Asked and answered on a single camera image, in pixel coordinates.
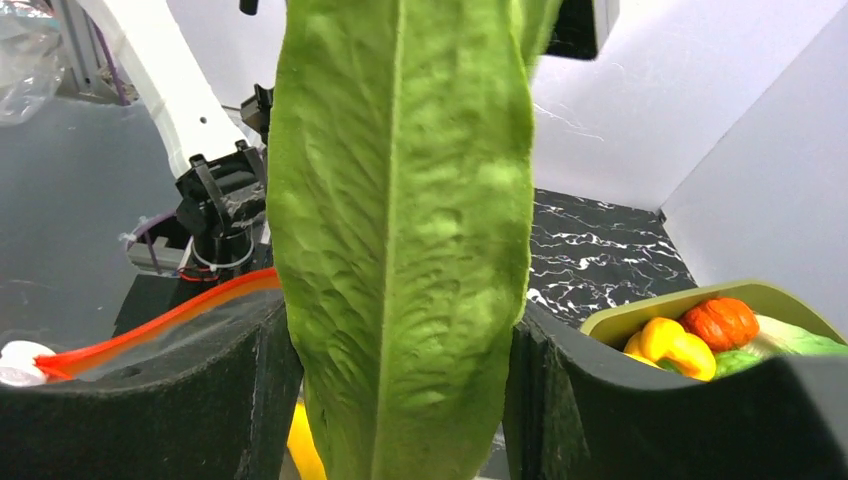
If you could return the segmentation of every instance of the black foam pad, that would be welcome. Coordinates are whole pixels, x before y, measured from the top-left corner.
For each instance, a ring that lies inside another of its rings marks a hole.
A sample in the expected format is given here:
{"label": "black foam pad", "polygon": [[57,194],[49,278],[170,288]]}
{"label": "black foam pad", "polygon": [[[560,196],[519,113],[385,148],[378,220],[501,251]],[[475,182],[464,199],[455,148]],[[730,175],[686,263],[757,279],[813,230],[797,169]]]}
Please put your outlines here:
{"label": "black foam pad", "polygon": [[280,301],[95,382],[0,388],[0,479],[276,480],[302,373]]}

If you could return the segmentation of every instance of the cable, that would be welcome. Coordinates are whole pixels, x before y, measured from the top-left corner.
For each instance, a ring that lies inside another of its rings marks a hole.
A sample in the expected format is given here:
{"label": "cable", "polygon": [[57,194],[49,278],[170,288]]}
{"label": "cable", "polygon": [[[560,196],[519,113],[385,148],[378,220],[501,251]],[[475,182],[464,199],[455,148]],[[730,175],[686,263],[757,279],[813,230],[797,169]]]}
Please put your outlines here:
{"label": "cable", "polygon": [[146,232],[149,232],[153,227],[155,227],[156,225],[159,225],[160,223],[164,222],[165,220],[168,220],[170,218],[175,217],[176,215],[177,215],[176,211],[171,211],[171,212],[156,215],[155,217],[153,217],[149,220],[145,220],[141,225],[135,227],[135,230],[130,232],[129,235],[122,234],[121,235],[122,238],[126,238],[128,236],[130,237],[130,238],[127,239],[126,249],[129,250],[130,248],[132,248],[132,246],[135,245],[136,242],[138,242],[138,238],[143,237],[144,234]]}
{"label": "cable", "polygon": [[112,83],[115,85],[115,90],[118,91],[118,99],[120,100],[121,105],[127,106],[130,104],[130,101],[127,98],[127,93],[124,91],[124,81],[118,76],[118,69],[115,68],[115,62],[112,59],[112,52],[109,50],[109,46],[106,45],[106,39],[103,37],[103,32],[100,30],[100,27],[98,27],[94,22],[91,23],[94,25],[94,35],[97,36],[97,43],[100,44],[100,48],[103,50],[103,56],[106,57],[106,65],[109,66],[109,74],[112,75]]}
{"label": "cable", "polygon": [[156,258],[156,250],[153,249],[153,239],[150,237],[150,232],[144,232],[144,241],[147,243],[147,251],[150,252],[150,261],[153,262],[153,268],[156,273],[162,275],[162,268],[159,267],[159,260]]}
{"label": "cable", "polygon": [[[192,276],[189,272],[194,272],[197,275]],[[220,274],[212,272],[209,268],[180,267],[177,270],[177,275],[187,282],[195,283],[217,282],[221,278]]]}
{"label": "cable", "polygon": [[194,243],[191,244],[191,253],[192,253],[192,255],[194,255],[194,258],[195,258],[195,260],[197,260],[198,263],[201,263],[201,264],[205,265],[206,267],[209,267],[209,269],[214,272],[214,271],[217,271],[217,270],[227,270],[227,269],[230,269],[230,268],[236,268],[236,267],[242,266],[245,262],[250,260],[250,257],[253,255],[253,250],[254,250],[255,246],[256,245],[253,242],[253,237],[250,237],[250,248],[247,249],[247,253],[245,254],[245,256],[241,257],[240,259],[236,260],[235,262],[226,263],[226,264],[223,264],[223,265],[218,265],[218,264],[212,263],[209,260],[206,260],[205,258],[198,255],[197,249],[194,248]]}

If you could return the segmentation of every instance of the orange pumpkin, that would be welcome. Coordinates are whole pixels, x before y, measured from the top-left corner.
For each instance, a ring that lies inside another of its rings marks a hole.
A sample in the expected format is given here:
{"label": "orange pumpkin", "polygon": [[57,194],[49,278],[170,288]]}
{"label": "orange pumpkin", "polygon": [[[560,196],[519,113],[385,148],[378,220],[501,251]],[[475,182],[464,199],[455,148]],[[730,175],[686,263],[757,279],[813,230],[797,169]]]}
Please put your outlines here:
{"label": "orange pumpkin", "polygon": [[754,312],[735,298],[701,302],[686,312],[680,323],[687,332],[701,337],[714,352],[743,347],[760,332]]}

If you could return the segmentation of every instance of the white plastic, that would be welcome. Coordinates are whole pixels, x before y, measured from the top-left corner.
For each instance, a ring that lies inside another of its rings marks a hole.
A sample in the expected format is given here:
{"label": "white plastic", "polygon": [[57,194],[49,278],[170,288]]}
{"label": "white plastic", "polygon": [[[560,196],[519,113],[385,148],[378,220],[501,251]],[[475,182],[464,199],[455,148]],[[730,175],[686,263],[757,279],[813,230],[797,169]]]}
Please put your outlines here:
{"label": "white plastic", "polygon": [[0,127],[26,122],[56,94],[61,42],[44,0],[0,0]]}
{"label": "white plastic", "polygon": [[56,355],[35,342],[15,340],[0,350],[0,383],[10,387],[35,387],[47,383],[47,375],[35,366],[35,357]]}
{"label": "white plastic", "polygon": [[245,140],[215,97],[165,0],[78,0],[100,27],[168,151],[174,178],[189,158],[215,160]]}

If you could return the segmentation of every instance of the leaf midrib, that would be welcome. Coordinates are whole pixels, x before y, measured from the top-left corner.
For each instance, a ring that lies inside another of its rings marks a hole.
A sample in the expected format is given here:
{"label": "leaf midrib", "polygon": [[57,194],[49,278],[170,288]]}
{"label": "leaf midrib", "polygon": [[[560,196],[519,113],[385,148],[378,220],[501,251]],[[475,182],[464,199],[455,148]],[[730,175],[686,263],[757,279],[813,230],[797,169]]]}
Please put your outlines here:
{"label": "leaf midrib", "polygon": [[382,302],[382,311],[380,312],[380,366],[379,366],[379,376],[377,377],[378,386],[377,386],[377,408],[376,408],[376,419],[374,422],[374,443],[371,446],[371,465],[369,476],[371,480],[379,480],[377,476],[376,466],[380,465],[381,451],[378,448],[381,445],[380,434],[382,432],[381,423],[383,419],[383,401],[386,397],[384,389],[386,382],[383,381],[383,373],[384,369],[388,362],[386,358],[388,357],[388,348],[386,338],[389,336],[388,332],[388,322],[385,322],[386,312],[391,312],[392,309],[389,308],[389,302],[391,301],[392,295],[390,293],[391,285],[390,278],[391,272],[394,272],[394,242],[393,242],[393,231],[392,226],[394,225],[395,218],[395,205],[393,202],[394,199],[394,188],[395,188],[395,166],[392,160],[395,158],[396,151],[396,137],[398,132],[398,118],[399,118],[399,110],[400,110],[400,92],[401,92],[401,80],[402,80],[402,61],[403,61],[403,30],[405,25],[405,13],[406,13],[406,2],[405,0],[397,0],[397,21],[395,27],[395,38],[394,38],[394,48],[395,55],[394,61],[392,63],[392,105],[390,110],[391,115],[391,129],[389,131],[389,168],[388,168],[388,178],[386,183],[386,210],[385,210],[385,223],[383,232],[384,240],[384,251],[383,251],[383,302]]}

